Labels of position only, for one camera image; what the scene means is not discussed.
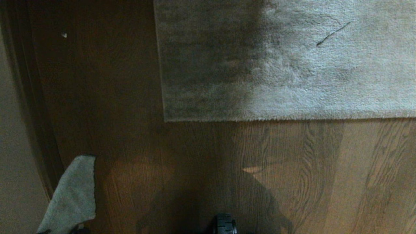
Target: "hardwood floor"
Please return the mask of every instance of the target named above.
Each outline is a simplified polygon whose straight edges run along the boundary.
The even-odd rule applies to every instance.
[[[63,164],[97,155],[92,233],[416,233],[415,119],[164,123],[151,0],[27,4]]]

